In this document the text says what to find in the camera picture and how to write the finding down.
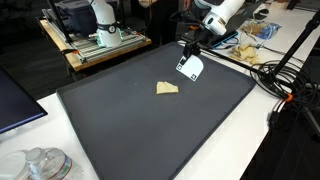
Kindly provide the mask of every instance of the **black mat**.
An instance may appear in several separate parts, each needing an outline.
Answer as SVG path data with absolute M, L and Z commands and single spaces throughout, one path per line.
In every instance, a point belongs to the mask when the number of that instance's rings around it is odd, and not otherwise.
M 193 82 L 175 70 L 182 51 L 171 43 L 57 91 L 101 179 L 174 178 L 254 87 L 202 56 Z M 156 95 L 158 81 L 179 93 Z

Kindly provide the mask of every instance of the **wooden table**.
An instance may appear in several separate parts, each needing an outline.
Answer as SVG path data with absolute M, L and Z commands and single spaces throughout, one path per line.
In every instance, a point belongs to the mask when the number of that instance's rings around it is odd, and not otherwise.
M 50 36 L 50 38 L 57 45 L 57 47 L 59 48 L 60 51 L 70 48 L 70 47 L 68 47 L 68 44 L 66 42 L 64 42 L 64 39 L 62 39 L 58 35 L 58 33 L 51 27 L 51 25 L 49 24 L 49 22 L 47 20 L 40 20 L 39 24 L 40 24 L 41 28 L 43 29 L 43 31 L 45 31 L 45 33 L 47 33 Z M 96 60 L 87 61 L 85 63 L 81 63 L 79 58 L 77 58 L 77 56 L 75 56 L 72 53 L 66 54 L 65 59 L 66 59 L 67 63 L 70 64 L 70 66 L 72 67 L 72 70 L 75 72 L 78 72 L 80 70 L 89 68 L 93 65 L 96 65 L 96 64 L 102 63 L 104 61 L 113 59 L 115 57 L 126 54 L 128 52 L 132 52 L 134 50 L 137 50 L 139 48 L 145 47 L 150 44 L 151 44 L 151 40 L 149 38 L 146 38 L 145 41 L 141 41 L 141 43 L 139 43 L 139 44 L 134 44 L 134 45 L 129 46 L 124 49 L 119 49 L 115 52 L 112 52 L 112 53 L 106 54 L 102 57 L 99 57 Z

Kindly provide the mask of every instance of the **white table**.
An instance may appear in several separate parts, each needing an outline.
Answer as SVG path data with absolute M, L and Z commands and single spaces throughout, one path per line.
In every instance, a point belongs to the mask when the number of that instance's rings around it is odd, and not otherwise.
M 313 13 L 301 10 L 286 11 L 279 9 L 277 5 L 272 5 L 267 20 L 279 23 L 283 28 L 265 45 L 287 51 Z M 320 28 L 311 34 L 295 56 L 305 60 L 319 34 Z M 258 53 L 260 58 L 265 57 L 265 60 L 282 57 L 266 50 L 260 50 Z M 245 69 L 230 62 L 212 59 L 248 74 Z M 199 149 L 176 179 L 239 179 L 268 132 L 268 114 L 277 101 L 277 98 L 255 87 Z M 0 157 L 16 150 L 57 147 L 82 166 L 85 180 L 98 179 L 57 95 L 43 98 L 39 103 L 49 115 L 0 135 Z

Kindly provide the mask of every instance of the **plastic bag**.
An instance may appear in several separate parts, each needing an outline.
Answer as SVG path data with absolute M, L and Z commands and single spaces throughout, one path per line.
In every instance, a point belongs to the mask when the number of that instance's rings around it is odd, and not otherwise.
M 241 29 L 249 34 L 255 35 L 261 39 L 271 39 L 275 36 L 280 25 L 264 21 L 253 21 L 241 27 Z

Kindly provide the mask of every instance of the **monitor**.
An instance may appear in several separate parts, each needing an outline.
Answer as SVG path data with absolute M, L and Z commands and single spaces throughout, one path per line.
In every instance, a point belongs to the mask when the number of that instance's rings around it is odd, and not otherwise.
M 0 65 L 0 134 L 47 115 L 35 99 Z

